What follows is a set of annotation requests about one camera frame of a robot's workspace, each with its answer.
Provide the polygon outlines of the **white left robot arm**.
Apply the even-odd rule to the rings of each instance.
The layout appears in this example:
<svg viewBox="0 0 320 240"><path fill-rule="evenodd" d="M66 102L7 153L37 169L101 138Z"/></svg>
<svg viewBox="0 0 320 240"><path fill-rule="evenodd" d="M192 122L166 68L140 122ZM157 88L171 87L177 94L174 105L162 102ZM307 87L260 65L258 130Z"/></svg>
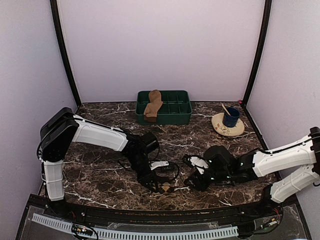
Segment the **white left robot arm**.
<svg viewBox="0 0 320 240"><path fill-rule="evenodd" d="M74 115L69 107L62 108L41 129L36 150L42 162L47 196L51 210L60 218L67 218L70 206L63 201L63 162L71 143L84 143L121 152L136 172L137 181L156 193L157 175L149 160L149 153L159 148L156 136L132 134L122 128L113 128Z"/></svg>

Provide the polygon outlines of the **brown argyle sock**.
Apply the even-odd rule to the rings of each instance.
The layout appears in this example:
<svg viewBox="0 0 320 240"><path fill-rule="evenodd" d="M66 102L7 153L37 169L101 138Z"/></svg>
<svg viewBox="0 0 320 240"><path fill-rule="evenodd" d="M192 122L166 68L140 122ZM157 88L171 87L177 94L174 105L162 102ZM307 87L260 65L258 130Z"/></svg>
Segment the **brown argyle sock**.
<svg viewBox="0 0 320 240"><path fill-rule="evenodd" d="M175 191L175 188L168 182L165 182L159 186L159 190L161 194L171 194Z"/></svg>

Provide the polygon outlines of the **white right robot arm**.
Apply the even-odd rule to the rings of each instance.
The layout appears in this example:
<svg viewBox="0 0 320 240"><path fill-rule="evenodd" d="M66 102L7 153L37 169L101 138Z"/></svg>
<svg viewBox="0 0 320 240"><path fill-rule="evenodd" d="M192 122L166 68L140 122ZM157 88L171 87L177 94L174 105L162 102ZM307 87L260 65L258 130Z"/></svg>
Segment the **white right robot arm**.
<svg viewBox="0 0 320 240"><path fill-rule="evenodd" d="M195 171L184 181L185 185L206 191L210 185L234 186L255 181L268 174L296 167L284 179L264 188L264 199L255 205L255 213L266 217L288 197L320 180L320 129L296 142L271 150L255 149L234 157L224 146L214 145L202 157L184 155L182 161Z"/></svg>

